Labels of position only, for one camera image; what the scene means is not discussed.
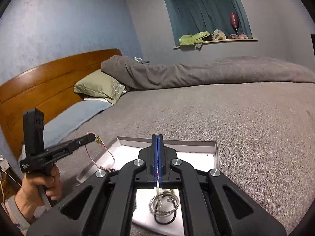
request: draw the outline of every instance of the human hand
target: human hand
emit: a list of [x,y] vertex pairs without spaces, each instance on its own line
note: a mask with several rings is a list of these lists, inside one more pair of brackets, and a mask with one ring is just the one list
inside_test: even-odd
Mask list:
[[15,203],[28,222],[33,219],[35,209],[44,205],[38,193],[37,185],[45,185],[48,188],[46,195],[52,200],[61,198],[60,173],[56,165],[52,167],[50,174],[51,176],[34,173],[24,175],[22,187],[15,196]]

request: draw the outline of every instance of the black mount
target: black mount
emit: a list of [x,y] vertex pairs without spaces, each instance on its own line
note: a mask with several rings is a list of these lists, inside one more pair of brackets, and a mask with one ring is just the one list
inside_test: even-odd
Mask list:
[[[161,150],[162,188],[178,188],[185,235],[285,236],[284,227],[222,172],[195,170]],[[141,149],[138,160],[121,170],[97,171],[31,225],[29,236],[127,236],[137,188],[153,189],[154,147]]]
[[[22,173],[34,172],[50,176],[54,162],[70,155],[80,146],[91,143],[95,140],[94,134],[87,134],[74,140],[50,146],[44,149],[44,114],[38,109],[26,111],[23,114],[23,133],[26,157],[20,161]],[[39,194],[43,199],[46,209],[57,204],[46,196],[47,188],[43,185],[37,186]]]

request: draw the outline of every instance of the green pillow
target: green pillow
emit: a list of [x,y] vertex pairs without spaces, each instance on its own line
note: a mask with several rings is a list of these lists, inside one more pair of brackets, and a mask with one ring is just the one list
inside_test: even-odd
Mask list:
[[105,98],[114,105],[125,88],[115,78],[103,73],[99,69],[78,81],[74,85],[74,92],[95,98]]

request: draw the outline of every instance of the white cable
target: white cable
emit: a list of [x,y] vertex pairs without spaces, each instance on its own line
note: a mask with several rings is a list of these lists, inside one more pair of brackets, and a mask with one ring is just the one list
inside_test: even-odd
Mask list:
[[2,182],[0,180],[0,185],[1,185],[1,192],[2,192],[2,197],[3,197],[3,203],[5,202],[5,199],[4,199],[4,192],[3,192],[3,188],[2,188]]
[[110,167],[108,167],[108,168],[104,168],[102,166],[97,165],[96,162],[91,158],[91,156],[89,154],[89,151],[88,151],[88,148],[85,145],[85,150],[86,150],[86,153],[88,154],[89,158],[91,159],[91,161],[94,163],[94,165],[98,169],[100,169],[100,170],[107,170],[108,172],[111,172],[111,168],[113,168],[113,166],[115,164],[115,157],[114,157],[114,155],[107,149],[107,147],[105,146],[103,140],[98,135],[96,135],[94,132],[91,132],[91,131],[87,132],[86,134],[94,134],[95,135],[95,141],[98,144],[100,144],[101,146],[103,146],[103,148],[111,155],[111,157],[113,158],[113,164]]
[[14,182],[16,182],[19,186],[21,186],[13,177],[11,177],[7,172],[5,172],[2,168],[0,168],[0,170],[4,173],[6,173],[10,178],[12,178],[14,180]]

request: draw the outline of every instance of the wooden headboard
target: wooden headboard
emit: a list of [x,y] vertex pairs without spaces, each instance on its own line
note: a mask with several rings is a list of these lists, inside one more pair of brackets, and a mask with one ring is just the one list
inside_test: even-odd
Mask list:
[[74,84],[100,69],[100,63],[120,50],[82,53],[34,67],[0,86],[0,125],[15,157],[21,154],[23,113],[37,108],[44,123],[55,118],[82,98],[73,92]]

